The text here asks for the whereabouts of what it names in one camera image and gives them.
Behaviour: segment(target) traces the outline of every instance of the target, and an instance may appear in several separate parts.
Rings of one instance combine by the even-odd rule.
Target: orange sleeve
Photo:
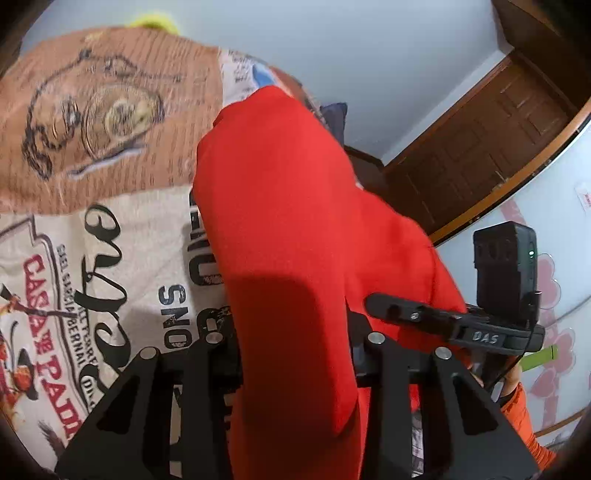
[[[556,458],[556,454],[542,447],[534,435],[530,414],[525,404],[525,390],[521,383],[517,385],[513,398],[501,408],[501,411],[533,455],[540,470],[547,468]]]

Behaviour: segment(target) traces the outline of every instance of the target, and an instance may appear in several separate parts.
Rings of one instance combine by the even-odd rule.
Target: brown door
[[[527,66],[516,59],[504,65],[385,169],[393,207],[427,233],[515,174],[571,118],[567,104]]]

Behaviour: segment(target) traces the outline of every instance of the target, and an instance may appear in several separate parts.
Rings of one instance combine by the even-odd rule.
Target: wall
[[[347,102],[346,142],[386,162],[504,56],[490,0],[55,0],[23,50],[155,10],[182,35],[276,64],[323,103]]]
[[[591,400],[591,209],[577,194],[581,188],[591,193],[590,157],[591,124],[510,199],[437,248],[466,302],[476,303],[474,231],[507,220],[534,228],[540,323],[547,327],[547,345],[558,344],[558,360],[523,376],[534,430],[569,418]],[[544,441],[570,433],[573,425]]]

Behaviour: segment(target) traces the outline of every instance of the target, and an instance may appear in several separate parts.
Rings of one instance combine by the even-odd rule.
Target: silver bolt
[[[438,346],[435,349],[435,355],[441,360],[449,360],[452,357],[452,351],[446,346]]]
[[[153,346],[147,346],[146,348],[142,348],[139,355],[144,360],[150,360],[154,358],[158,351]]]
[[[205,341],[207,343],[211,343],[212,345],[217,345],[219,342],[223,340],[223,335],[220,332],[211,332],[208,333],[205,337]]]
[[[368,340],[372,343],[375,343],[376,345],[380,345],[386,341],[386,337],[383,333],[371,332],[368,335]]]

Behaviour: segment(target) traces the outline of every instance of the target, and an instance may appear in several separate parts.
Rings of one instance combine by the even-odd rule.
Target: red fabric
[[[542,447],[534,435],[530,414],[525,403],[525,390],[521,383],[518,384],[513,397],[503,406],[501,411],[533,455],[540,470],[548,468],[556,458],[556,454]]]
[[[419,226],[357,188],[339,144],[276,87],[219,114],[194,192],[242,354],[236,480],[357,479],[369,393],[355,384],[345,299],[365,314],[373,292],[463,312],[451,277]],[[370,322],[403,346],[442,344]]]

